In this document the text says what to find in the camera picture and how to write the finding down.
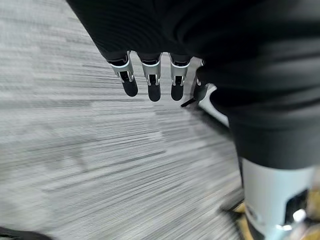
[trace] gray striped carpet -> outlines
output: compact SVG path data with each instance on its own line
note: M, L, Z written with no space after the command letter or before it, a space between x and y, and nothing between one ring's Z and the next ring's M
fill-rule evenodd
M240 185L228 131L122 84L62 0L0 1L0 225L57 240L236 240L219 213Z

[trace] black shoe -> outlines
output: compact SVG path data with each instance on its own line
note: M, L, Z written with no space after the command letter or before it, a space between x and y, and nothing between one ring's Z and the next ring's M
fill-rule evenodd
M51 237L34 231L17 231L0 226L0 238L10 240L53 240Z

